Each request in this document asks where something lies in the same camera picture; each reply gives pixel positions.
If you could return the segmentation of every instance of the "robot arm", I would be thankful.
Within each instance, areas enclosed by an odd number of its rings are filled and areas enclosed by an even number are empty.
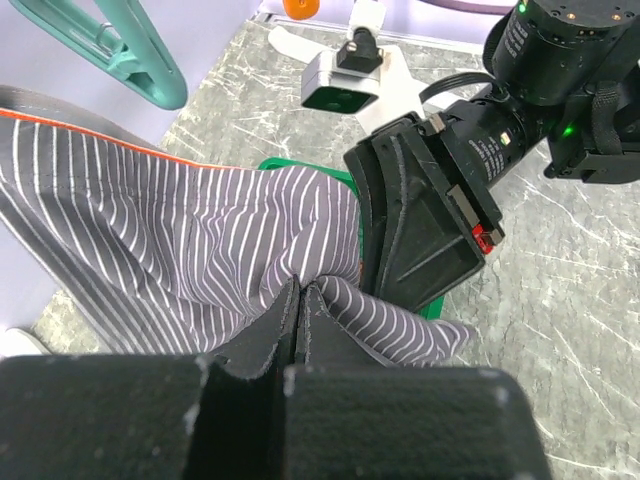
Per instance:
[[[544,139],[548,178],[640,180],[640,2],[614,3],[521,0],[487,39],[488,73],[428,87],[410,75],[389,80],[404,62],[391,47],[370,73],[336,60],[322,76],[309,63],[303,105],[355,113],[369,134],[344,157],[363,214],[364,291],[416,311],[480,270],[504,238],[490,188]],[[326,81],[310,84],[314,72]],[[472,83],[489,86],[470,100],[444,100],[441,112],[423,110]],[[363,93],[358,108],[342,108],[341,99]],[[314,96],[324,103],[305,104]]]

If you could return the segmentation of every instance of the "white wall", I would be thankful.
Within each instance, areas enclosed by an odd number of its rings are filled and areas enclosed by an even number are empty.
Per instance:
[[[76,0],[93,6],[91,0]],[[260,0],[141,0],[193,91]],[[177,112],[163,111],[0,2],[0,84],[46,93],[158,143]],[[0,225],[0,331],[30,325],[56,285]]]
[[[428,37],[432,40],[483,45],[499,16],[456,12],[434,7],[418,0],[378,0],[387,7],[383,30],[402,35]],[[513,6],[516,0],[465,0],[465,3]],[[345,25],[353,7],[352,0],[321,0],[318,14],[311,23]],[[260,11],[285,15],[282,0],[264,0]]]

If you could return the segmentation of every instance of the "striped fabric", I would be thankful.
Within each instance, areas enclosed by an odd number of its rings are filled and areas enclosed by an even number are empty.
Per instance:
[[[193,164],[0,110],[0,216],[114,353],[194,353],[265,312],[286,281],[394,364],[445,359],[471,330],[357,288],[358,204],[315,170]]]

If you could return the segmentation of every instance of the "gray marble surface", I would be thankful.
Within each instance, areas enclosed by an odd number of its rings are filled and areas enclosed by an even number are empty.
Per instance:
[[[207,163],[256,167],[275,156],[344,169],[359,126],[299,106],[302,65],[272,50],[267,33],[245,25],[163,146]],[[340,42],[333,33],[304,35]],[[465,53],[403,50],[426,82],[480,68]],[[507,238],[480,274],[447,296],[445,315],[480,333],[456,363],[518,379],[555,478],[640,478],[640,185],[549,181],[548,156],[540,146],[493,190]],[[83,328],[58,295],[36,332],[57,351],[97,351]]]

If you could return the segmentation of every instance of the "cable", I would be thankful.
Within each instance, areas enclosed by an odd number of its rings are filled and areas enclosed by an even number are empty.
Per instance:
[[[420,92],[420,101],[424,104],[427,100],[435,97],[436,95],[440,95],[441,93],[454,88],[466,87],[467,85],[474,85],[476,83],[490,83],[493,87],[491,93],[498,101],[505,101],[509,98],[509,92],[507,92],[506,89],[504,89],[502,85],[500,85],[498,81],[488,73],[464,72],[451,75],[450,77],[446,77],[432,83]]]
[[[502,40],[502,35],[507,28],[510,18],[511,14],[502,17],[498,23],[493,26],[487,36],[487,41],[484,44],[484,50],[482,51],[482,64],[491,75],[493,75],[493,55],[496,53],[498,45],[500,45],[500,40]]]
[[[446,8],[457,12],[477,13],[480,15],[507,15],[513,6],[483,5],[481,3],[464,2],[461,0],[419,0],[434,7]]]

